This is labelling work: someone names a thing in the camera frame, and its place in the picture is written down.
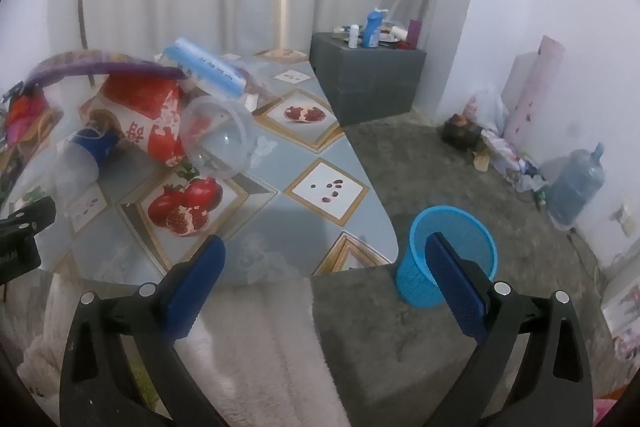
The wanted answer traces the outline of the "pepsi plastic bottle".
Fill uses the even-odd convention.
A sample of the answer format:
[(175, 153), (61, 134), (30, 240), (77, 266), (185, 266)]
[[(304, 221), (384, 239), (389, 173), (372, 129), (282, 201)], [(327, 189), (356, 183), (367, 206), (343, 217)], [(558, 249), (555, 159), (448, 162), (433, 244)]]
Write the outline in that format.
[(75, 202), (99, 178), (100, 169), (119, 142), (113, 130), (85, 127), (74, 133), (56, 158), (52, 179), (64, 207)]

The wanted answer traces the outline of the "purple snack wrapper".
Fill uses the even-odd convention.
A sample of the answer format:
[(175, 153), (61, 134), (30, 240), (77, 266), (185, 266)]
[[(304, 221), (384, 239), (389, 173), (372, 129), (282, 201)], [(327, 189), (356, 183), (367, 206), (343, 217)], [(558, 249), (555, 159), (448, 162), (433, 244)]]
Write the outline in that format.
[(139, 60), (121, 53), (77, 50), (42, 61), (26, 77), (24, 86), (47, 87), (66, 77), (112, 74), (153, 75), (173, 80), (186, 78), (179, 67)]

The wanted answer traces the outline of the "small white bottle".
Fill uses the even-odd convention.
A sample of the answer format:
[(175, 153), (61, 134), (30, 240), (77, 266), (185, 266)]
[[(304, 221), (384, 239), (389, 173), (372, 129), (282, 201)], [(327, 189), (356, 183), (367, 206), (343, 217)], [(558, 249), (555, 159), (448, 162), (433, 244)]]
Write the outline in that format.
[(349, 33), (348, 33), (348, 47), (349, 47), (349, 49), (357, 49), (358, 48), (359, 36), (360, 36), (360, 28), (359, 28), (359, 26), (357, 24), (352, 24), (352, 26), (349, 27)]

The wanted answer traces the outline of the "white plastic bag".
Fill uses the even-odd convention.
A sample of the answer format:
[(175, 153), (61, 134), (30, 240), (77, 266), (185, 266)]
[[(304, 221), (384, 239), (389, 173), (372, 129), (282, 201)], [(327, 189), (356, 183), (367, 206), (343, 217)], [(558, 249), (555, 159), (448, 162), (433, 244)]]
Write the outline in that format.
[(463, 117), (485, 130), (503, 136), (509, 109), (504, 105), (497, 88), (490, 86), (472, 94), (463, 109)]

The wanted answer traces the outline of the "blue white medicine box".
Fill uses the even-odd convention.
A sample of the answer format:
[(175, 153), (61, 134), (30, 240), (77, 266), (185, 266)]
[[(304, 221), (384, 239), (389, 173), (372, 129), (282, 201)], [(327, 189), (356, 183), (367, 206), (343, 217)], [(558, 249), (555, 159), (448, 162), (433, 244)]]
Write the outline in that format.
[(241, 98), (245, 91), (244, 76), (217, 55), (181, 37), (163, 50), (164, 60), (175, 63), (195, 84), (209, 94), (224, 98)]

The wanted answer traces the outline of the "blue plastic waste basket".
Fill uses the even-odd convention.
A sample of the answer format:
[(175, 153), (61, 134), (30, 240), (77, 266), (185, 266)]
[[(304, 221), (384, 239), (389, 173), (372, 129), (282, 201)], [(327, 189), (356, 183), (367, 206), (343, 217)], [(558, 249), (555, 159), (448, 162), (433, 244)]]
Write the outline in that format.
[(426, 240), (434, 233), (442, 233), (457, 254), (479, 265), (489, 280), (493, 280), (498, 271), (495, 239), (480, 220), (452, 206), (422, 210), (411, 223), (408, 246), (395, 275), (401, 298), (417, 308), (436, 307), (444, 302), (425, 262)]

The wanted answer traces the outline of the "purple box on cabinet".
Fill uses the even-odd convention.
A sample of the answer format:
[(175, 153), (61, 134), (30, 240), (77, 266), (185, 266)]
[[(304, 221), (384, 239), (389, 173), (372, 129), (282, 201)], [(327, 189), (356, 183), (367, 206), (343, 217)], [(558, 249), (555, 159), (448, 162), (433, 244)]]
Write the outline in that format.
[(406, 43), (410, 49), (416, 49), (419, 45), (422, 22), (420, 20), (409, 20), (407, 28)]

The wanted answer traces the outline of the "dark box on floor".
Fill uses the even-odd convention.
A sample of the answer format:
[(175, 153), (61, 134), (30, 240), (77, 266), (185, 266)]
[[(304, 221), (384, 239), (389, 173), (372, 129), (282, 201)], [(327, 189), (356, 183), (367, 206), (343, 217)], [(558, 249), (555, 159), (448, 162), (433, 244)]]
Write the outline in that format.
[(483, 128), (463, 115), (452, 115), (442, 126), (440, 139), (456, 150), (475, 150)]

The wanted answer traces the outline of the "large blue water jug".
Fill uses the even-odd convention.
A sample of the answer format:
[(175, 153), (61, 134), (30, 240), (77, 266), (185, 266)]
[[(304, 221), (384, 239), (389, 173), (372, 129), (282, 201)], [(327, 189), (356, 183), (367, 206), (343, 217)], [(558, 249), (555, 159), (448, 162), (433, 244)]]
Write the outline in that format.
[(560, 229), (570, 229), (603, 186), (603, 154), (602, 143), (598, 143), (594, 150), (573, 150), (559, 176), (550, 185), (548, 213)]

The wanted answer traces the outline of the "blue lotion bottle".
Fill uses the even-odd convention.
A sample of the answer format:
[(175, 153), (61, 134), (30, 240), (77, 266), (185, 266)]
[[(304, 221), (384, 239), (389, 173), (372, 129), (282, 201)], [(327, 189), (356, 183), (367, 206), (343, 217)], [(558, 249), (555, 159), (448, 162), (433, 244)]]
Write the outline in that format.
[(373, 9), (367, 16), (367, 23), (364, 26), (361, 36), (361, 46), (363, 49), (376, 49), (380, 42), (381, 29), (384, 22), (386, 9)]

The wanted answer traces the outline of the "red white snack box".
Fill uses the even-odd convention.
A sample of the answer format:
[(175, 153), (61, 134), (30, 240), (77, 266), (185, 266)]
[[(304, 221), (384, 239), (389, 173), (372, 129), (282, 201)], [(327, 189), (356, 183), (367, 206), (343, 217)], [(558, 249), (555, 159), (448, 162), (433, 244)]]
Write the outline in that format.
[(184, 153), (179, 136), (183, 92), (157, 75), (112, 74), (86, 104), (86, 119), (105, 124), (153, 159), (175, 167)]

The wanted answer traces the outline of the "fruit pattern tablecloth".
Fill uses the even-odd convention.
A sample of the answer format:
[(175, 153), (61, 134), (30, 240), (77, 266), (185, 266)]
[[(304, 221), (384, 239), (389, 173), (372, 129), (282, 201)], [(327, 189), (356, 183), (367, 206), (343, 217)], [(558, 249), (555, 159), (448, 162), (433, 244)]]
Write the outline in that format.
[(250, 167), (230, 179), (202, 176), (184, 155), (175, 167), (119, 138), (99, 178), (64, 207), (53, 167), (85, 127), (110, 130), (82, 111), (109, 75), (66, 77), (6, 94), (1, 220), (36, 200), (55, 202), (35, 241), (40, 269), (107, 283), (156, 282), (192, 258), (209, 235), (226, 246), (228, 285), (388, 265), (396, 234), (306, 56), (272, 50), (217, 55), (245, 78), (241, 98), (177, 79), (182, 110), (209, 95), (242, 104), (254, 119)]

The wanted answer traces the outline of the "clear plastic cup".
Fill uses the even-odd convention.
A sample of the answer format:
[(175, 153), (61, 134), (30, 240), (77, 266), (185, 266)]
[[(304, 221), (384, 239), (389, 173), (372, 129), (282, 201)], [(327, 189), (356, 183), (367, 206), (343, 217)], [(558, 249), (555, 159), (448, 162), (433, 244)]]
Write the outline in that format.
[(179, 136), (186, 158), (202, 176), (225, 180), (250, 167), (254, 119), (238, 102), (194, 98), (182, 110)]

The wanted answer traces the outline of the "dark grey cabinet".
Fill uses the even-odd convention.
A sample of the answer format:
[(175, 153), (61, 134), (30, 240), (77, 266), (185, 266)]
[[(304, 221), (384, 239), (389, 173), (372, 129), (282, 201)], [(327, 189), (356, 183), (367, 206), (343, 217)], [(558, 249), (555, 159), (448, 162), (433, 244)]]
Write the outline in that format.
[(342, 126), (410, 112), (426, 54), (351, 49), (329, 32), (312, 36), (310, 64)]

